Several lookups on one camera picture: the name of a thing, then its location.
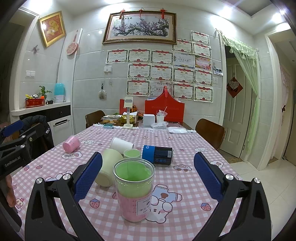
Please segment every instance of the green curtain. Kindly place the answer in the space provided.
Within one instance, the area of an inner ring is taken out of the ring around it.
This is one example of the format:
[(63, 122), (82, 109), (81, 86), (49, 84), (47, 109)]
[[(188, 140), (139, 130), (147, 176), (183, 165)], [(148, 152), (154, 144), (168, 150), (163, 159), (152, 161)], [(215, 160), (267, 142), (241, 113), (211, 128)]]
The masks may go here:
[(254, 112), (252, 115), (251, 126), (247, 136), (247, 145), (246, 148), (248, 151), (251, 151), (256, 131), (259, 122), (259, 112), (260, 112), (260, 99), (258, 97), (258, 75), (257, 68), (259, 67), (257, 52), (254, 48), (247, 46), (245, 43), (237, 40), (230, 39), (225, 37), (223, 34), (222, 39), (224, 41), (224, 45), (230, 47), (230, 53), (234, 53), (237, 58), (242, 70), (244, 71), (253, 92), (256, 95)]

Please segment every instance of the drawer handle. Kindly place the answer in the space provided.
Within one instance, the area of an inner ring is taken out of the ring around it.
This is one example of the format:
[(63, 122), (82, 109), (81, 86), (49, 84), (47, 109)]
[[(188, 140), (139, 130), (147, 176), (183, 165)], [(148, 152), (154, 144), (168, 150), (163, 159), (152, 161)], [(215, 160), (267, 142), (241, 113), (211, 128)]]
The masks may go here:
[(60, 125), (65, 124), (65, 123), (67, 123), (67, 122), (69, 122), (69, 121), (70, 121), (70, 120), (62, 120), (62, 121), (60, 121), (60, 122), (55, 123), (54, 126), (60, 126)]

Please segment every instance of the pink liquid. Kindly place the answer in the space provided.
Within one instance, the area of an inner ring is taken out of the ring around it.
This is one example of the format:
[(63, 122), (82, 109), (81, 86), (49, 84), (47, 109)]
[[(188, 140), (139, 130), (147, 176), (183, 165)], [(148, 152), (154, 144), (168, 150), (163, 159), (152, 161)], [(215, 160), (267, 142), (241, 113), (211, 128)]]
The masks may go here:
[(121, 216), (131, 222), (139, 222), (145, 219), (150, 213), (151, 197), (152, 192), (139, 198), (126, 198), (117, 192)]
[(63, 149), (66, 153), (72, 153), (80, 146), (80, 141), (76, 136), (69, 136), (63, 143)]

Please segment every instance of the white cup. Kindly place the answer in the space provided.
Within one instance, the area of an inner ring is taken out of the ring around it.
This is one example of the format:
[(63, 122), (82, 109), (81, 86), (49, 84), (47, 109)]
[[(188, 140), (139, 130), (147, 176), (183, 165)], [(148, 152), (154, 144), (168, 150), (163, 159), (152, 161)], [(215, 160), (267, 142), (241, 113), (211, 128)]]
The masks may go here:
[(111, 141), (110, 149), (117, 150), (121, 155), (123, 155), (125, 150), (133, 149), (133, 146), (134, 144), (131, 142), (114, 137)]
[(159, 116), (159, 115), (156, 116), (156, 122), (157, 122), (157, 123), (163, 122), (164, 119), (165, 119), (164, 116)]

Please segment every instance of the white box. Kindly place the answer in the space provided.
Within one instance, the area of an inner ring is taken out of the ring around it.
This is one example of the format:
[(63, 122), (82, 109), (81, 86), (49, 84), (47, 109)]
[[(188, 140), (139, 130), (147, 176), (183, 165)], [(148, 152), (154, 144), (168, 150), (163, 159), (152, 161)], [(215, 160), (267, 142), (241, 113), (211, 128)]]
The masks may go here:
[(155, 123), (155, 115), (152, 114), (144, 114), (143, 115), (143, 125), (151, 126), (151, 124)]

